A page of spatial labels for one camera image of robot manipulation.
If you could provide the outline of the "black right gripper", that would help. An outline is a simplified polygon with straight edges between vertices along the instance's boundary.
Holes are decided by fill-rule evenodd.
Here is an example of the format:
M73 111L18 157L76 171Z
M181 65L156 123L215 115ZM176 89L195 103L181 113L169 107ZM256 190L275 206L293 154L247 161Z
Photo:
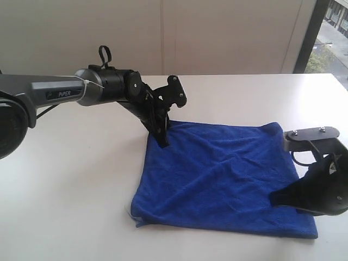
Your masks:
M335 216L347 211L347 157L329 154L308 167L303 177L269 193L273 207L290 206L298 213Z

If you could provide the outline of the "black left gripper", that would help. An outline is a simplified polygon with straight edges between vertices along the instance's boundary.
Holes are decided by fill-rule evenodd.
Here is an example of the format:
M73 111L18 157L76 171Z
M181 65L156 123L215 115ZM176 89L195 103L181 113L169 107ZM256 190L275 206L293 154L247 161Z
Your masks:
M154 92L117 95L116 101L141 121L160 148L169 146L167 130L171 128L168 115L171 107L165 108Z

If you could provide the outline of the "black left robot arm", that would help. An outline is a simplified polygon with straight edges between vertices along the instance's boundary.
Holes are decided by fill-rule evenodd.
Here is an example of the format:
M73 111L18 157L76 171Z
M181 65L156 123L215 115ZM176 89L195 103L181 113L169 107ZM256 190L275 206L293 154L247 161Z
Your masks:
M1 74L1 158L16 150L37 120L60 104L88 107L117 102L136 116L161 148L167 147L170 105L139 72L81 69L73 76Z

